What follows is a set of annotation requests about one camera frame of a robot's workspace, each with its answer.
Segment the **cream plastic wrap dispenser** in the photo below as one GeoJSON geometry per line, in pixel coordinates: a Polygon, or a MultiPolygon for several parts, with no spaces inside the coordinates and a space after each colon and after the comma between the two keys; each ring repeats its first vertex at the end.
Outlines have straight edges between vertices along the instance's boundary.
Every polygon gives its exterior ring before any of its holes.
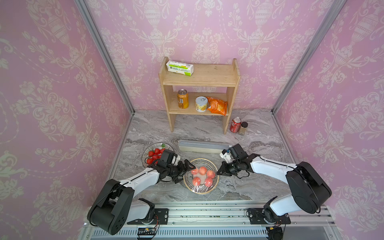
{"type": "Polygon", "coordinates": [[[178,147],[180,151],[184,152],[220,154],[223,150],[232,147],[232,145],[216,142],[179,140],[178,147]]]}

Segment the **glass plate of strawberries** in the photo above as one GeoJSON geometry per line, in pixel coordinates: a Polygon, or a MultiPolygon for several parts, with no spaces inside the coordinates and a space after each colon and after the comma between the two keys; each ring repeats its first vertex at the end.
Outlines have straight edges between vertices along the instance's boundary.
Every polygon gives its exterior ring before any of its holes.
{"type": "Polygon", "coordinates": [[[149,164],[153,163],[154,160],[158,160],[164,150],[174,151],[173,147],[167,143],[155,143],[147,147],[142,154],[143,166],[147,167],[149,164]]]}

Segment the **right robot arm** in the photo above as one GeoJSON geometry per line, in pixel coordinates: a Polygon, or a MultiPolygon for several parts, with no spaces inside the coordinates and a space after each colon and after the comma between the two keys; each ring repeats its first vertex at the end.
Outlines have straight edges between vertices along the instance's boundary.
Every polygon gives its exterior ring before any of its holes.
{"type": "Polygon", "coordinates": [[[262,214],[267,223],[277,223],[281,216],[299,210],[309,214],[319,213],[321,206],[332,196],[330,187],[307,162],[288,164],[259,154],[248,155],[239,144],[222,150],[220,157],[224,161],[217,175],[231,177],[246,171],[272,177],[289,186],[289,195],[274,197],[264,205],[262,214]]]}

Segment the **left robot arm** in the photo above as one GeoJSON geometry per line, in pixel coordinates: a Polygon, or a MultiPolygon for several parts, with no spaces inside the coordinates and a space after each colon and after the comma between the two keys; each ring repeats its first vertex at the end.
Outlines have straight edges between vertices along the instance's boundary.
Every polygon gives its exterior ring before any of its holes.
{"type": "Polygon", "coordinates": [[[142,172],[121,181],[108,180],[92,204],[87,220],[91,226],[110,235],[117,234],[129,222],[157,225],[159,218],[155,204],[143,198],[134,201],[134,198],[167,177],[177,184],[186,173],[195,169],[190,161],[182,161],[173,151],[164,150],[160,158],[153,160],[142,172]]]}

